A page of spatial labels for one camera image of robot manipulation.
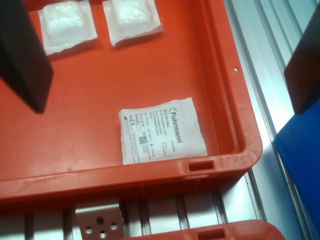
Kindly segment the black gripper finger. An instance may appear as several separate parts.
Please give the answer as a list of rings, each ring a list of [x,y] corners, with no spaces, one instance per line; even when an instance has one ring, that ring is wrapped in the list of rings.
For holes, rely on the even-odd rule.
[[[320,99],[320,6],[315,11],[284,70],[296,114],[303,114]]]
[[[35,112],[44,112],[54,71],[21,0],[0,2],[0,76]]]

